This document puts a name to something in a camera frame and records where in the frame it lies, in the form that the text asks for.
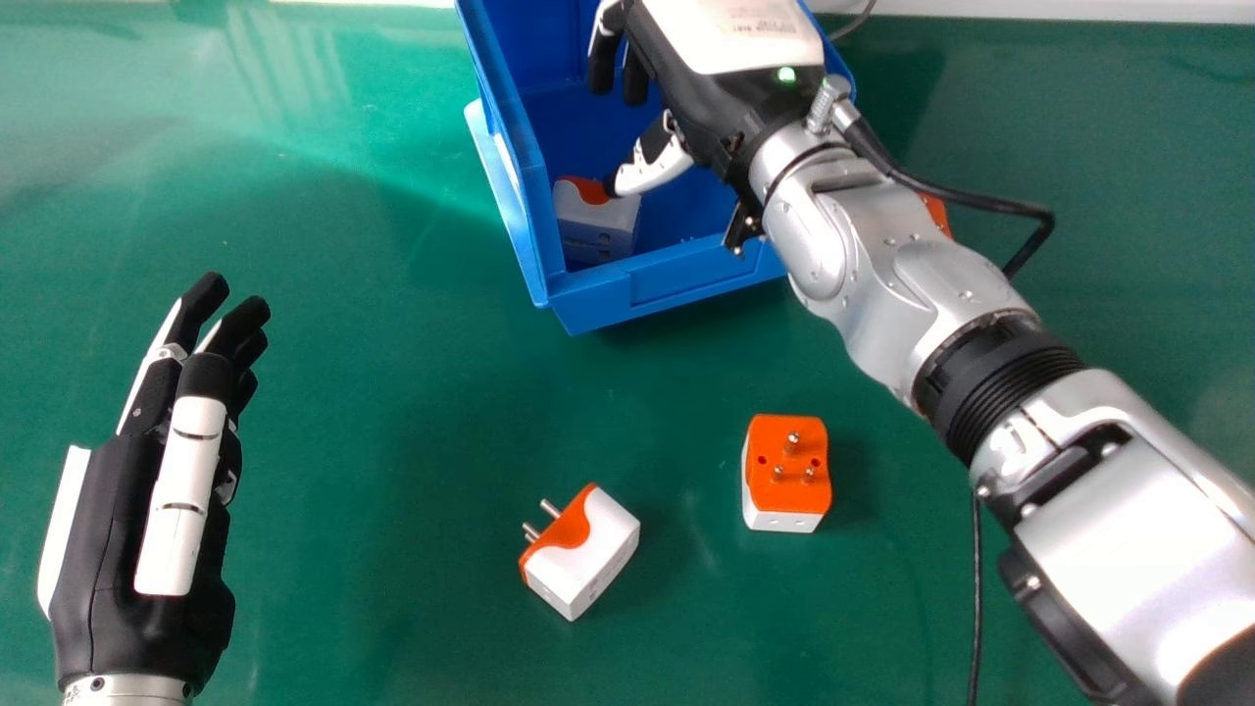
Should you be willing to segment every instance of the orange and white plug adapter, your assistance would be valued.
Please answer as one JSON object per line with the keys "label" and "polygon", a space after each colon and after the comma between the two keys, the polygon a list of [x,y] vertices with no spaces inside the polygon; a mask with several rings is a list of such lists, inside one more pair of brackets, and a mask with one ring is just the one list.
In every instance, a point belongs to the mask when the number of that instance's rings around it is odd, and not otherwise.
{"label": "orange and white plug adapter", "polygon": [[832,507],[828,430],[818,418],[756,415],[740,456],[740,512],[753,530],[812,533]]}
{"label": "orange and white plug adapter", "polygon": [[531,547],[518,558],[523,583],[562,617],[574,621],[592,606],[622,571],[640,542],[640,520],[596,484],[589,484],[541,532],[523,523]]}

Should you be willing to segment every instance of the black ribbed joint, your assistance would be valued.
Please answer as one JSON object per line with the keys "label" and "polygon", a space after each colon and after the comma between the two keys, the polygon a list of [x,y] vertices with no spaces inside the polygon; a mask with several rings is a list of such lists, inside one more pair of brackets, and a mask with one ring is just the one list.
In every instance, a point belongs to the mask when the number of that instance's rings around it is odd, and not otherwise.
{"label": "black ribbed joint", "polygon": [[1084,370],[1076,351],[1028,316],[1003,317],[939,351],[915,381],[915,401],[965,466],[1019,404]]}

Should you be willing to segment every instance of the black cable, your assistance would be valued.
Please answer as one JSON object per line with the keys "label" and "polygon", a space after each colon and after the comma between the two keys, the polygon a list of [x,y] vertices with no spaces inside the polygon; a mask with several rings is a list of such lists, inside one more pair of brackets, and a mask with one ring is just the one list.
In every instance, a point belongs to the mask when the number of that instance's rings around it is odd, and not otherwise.
{"label": "black cable", "polygon": [[868,127],[867,122],[862,118],[858,118],[853,124],[846,128],[843,134],[846,139],[850,140],[850,145],[853,147],[855,152],[871,162],[877,169],[885,172],[886,176],[912,191],[936,196],[948,203],[958,203],[960,206],[968,206],[980,211],[1035,218],[1040,224],[1038,224],[1037,229],[1033,231],[1033,234],[1030,234],[1028,240],[1020,245],[1019,250],[1012,255],[1012,258],[1003,265],[1003,273],[1007,275],[1007,278],[1012,278],[1017,272],[1019,272],[1020,267],[1024,266],[1024,262],[1028,262],[1029,257],[1032,257],[1042,247],[1045,238],[1050,237],[1050,231],[1054,229],[1054,211],[1047,208],[1045,206],[1025,203],[1023,201],[1009,201],[1007,198],[973,193],[970,191],[960,191],[958,188],[950,188],[925,181],[907,172],[894,159],[885,144],[878,137],[876,137],[876,133],[871,130],[871,127]]}
{"label": "black cable", "polygon": [[980,499],[971,494],[971,666],[968,670],[968,706],[976,706],[980,691],[980,653],[984,627],[985,599],[981,578],[984,533],[980,529]]}
{"label": "black cable", "polygon": [[848,23],[846,23],[846,26],[843,26],[843,28],[838,29],[837,31],[830,34],[828,35],[828,40],[830,41],[836,41],[838,39],[841,39],[842,36],[848,36],[851,33],[853,33],[853,30],[861,28],[862,24],[865,21],[867,21],[867,18],[871,16],[871,10],[875,6],[876,6],[876,0],[867,0],[867,4],[863,5],[862,11],[858,13],[858,15],[855,16],[855,19],[850,20]]}

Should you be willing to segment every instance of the white wall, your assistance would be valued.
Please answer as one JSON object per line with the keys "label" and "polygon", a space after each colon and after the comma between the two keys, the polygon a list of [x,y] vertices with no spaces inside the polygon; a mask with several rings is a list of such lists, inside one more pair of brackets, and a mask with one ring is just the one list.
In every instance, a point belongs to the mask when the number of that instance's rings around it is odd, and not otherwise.
{"label": "white wall", "polygon": [[[817,13],[857,13],[865,0],[807,0]],[[880,0],[876,15],[1255,24],[1255,0]]]}

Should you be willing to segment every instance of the white adapter body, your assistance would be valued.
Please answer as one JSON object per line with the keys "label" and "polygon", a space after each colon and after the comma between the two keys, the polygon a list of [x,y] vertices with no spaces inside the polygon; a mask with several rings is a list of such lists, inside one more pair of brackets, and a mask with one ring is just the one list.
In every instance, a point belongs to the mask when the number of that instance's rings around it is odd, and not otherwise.
{"label": "white adapter body", "polygon": [[542,532],[523,524],[531,547],[518,558],[523,583],[567,621],[575,621],[619,576],[640,542],[640,520],[589,484]]}

